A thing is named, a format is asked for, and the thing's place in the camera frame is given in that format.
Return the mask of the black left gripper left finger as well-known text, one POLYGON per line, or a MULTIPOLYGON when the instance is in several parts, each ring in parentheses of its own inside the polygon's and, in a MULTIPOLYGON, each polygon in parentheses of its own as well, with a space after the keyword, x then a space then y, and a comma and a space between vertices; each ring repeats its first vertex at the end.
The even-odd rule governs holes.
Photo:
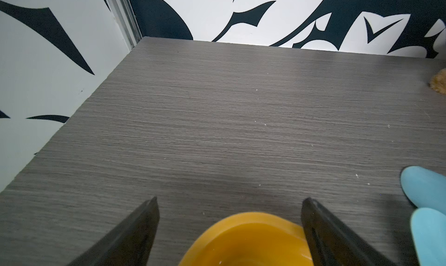
POLYGON ((154 243, 160 211, 157 198, 143 202, 70 266, 145 266, 154 243))

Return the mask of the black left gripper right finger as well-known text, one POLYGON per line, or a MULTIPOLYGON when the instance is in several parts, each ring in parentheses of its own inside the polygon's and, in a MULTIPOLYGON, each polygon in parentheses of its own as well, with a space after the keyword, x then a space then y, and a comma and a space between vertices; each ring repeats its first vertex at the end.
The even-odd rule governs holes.
POLYGON ((315 266, 393 266, 320 202, 302 204, 301 220, 315 266))

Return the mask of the light blue pointed trowel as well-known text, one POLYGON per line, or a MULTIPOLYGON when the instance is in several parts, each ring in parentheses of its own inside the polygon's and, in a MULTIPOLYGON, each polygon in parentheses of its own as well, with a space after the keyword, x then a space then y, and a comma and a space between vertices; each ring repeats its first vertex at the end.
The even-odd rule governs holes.
POLYGON ((420 266, 446 264, 446 216, 434 209, 419 208, 411 216, 410 228, 420 266))

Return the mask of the light blue round shovel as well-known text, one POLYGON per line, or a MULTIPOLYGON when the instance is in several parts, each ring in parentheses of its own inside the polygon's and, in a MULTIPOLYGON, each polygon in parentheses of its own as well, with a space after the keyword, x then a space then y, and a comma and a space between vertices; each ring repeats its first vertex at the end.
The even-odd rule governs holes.
POLYGON ((419 166, 409 166, 400 175, 405 196, 417 208, 430 208, 446 214, 446 177, 419 166))

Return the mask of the yellow plastic storage box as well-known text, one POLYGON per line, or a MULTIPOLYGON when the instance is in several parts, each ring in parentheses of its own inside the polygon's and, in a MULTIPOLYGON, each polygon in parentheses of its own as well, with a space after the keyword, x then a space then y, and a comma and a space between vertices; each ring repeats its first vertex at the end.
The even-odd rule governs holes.
POLYGON ((311 266, 304 230, 281 217, 240 213, 201 234, 184 254, 182 266, 311 266))

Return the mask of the brown plush dog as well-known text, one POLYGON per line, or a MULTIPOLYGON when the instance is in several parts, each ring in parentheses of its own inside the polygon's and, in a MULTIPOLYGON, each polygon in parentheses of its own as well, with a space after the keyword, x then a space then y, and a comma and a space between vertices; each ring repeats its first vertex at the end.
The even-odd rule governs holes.
POLYGON ((434 91, 445 95, 446 94, 446 69, 443 68, 437 74, 435 74, 429 83, 429 86, 434 91))

